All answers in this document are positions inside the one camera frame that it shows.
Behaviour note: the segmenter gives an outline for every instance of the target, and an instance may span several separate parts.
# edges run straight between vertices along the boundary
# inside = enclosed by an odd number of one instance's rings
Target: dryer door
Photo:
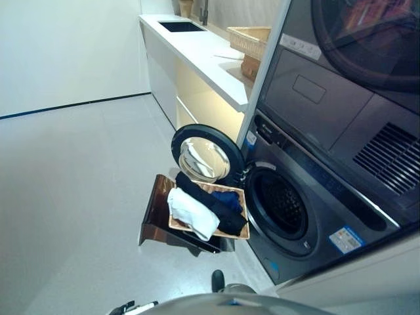
[[[210,126],[193,124],[180,128],[172,138],[172,155],[191,179],[237,186],[245,162],[228,136]]]
[[[418,0],[312,0],[318,44],[351,80],[419,92]]]

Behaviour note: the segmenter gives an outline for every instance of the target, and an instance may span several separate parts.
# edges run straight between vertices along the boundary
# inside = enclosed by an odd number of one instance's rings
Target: black floor trim
[[[158,102],[158,100],[156,99],[156,97],[153,95],[153,93],[152,93],[152,96],[153,96],[153,98],[155,99],[155,101],[157,102],[157,105],[159,105],[160,110],[163,112],[163,115],[165,115],[166,120],[167,120],[167,121],[171,124],[171,126],[172,126],[173,130],[177,131],[177,128],[175,128],[175,126],[171,123],[171,120],[169,119],[169,117],[168,117],[168,115],[165,113],[165,111],[163,110],[162,106],[160,106],[160,103]]]
[[[120,98],[128,98],[128,97],[142,96],[142,95],[148,95],[148,94],[151,94],[151,92],[125,95],[125,96],[117,96],[117,97],[111,97],[111,98],[103,98],[101,100],[90,100],[88,102],[75,103],[75,104],[62,105],[62,106],[55,106],[55,107],[49,107],[49,108],[42,108],[40,110],[31,110],[30,112],[23,112],[23,113],[17,113],[17,114],[12,114],[12,115],[1,116],[0,119],[6,119],[6,118],[36,114],[36,113],[41,113],[41,112],[47,112],[49,110],[59,110],[61,108],[67,108],[67,107],[73,107],[73,106],[79,106],[79,105],[86,105],[86,104],[92,104],[92,103],[98,103],[98,102],[106,102],[107,100],[119,100]]]

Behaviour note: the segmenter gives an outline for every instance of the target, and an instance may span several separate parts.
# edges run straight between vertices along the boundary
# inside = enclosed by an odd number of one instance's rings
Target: sink
[[[202,32],[205,31],[191,22],[159,22],[170,32]]]

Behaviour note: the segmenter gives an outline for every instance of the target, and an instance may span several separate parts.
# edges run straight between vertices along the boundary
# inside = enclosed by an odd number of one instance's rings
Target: laundry
[[[235,213],[242,213],[239,194],[237,192],[212,192],[212,196],[223,202],[229,209]]]
[[[202,190],[197,184],[193,183],[184,173],[179,172],[176,177],[177,187],[182,188],[184,192],[198,200],[209,208],[219,218],[219,230],[221,232],[239,236],[245,224],[246,219],[239,213],[230,210],[223,202],[208,192]]]
[[[172,188],[167,202],[174,219],[187,224],[201,240],[210,240],[220,222],[212,211],[181,188]]]

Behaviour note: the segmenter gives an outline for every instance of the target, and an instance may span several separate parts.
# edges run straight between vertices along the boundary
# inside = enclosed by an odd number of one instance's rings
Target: tiled floor
[[[0,120],[2,314],[105,314],[131,299],[211,290],[210,275],[272,285],[245,241],[193,257],[137,246],[154,177],[173,177],[173,129],[152,96]]]

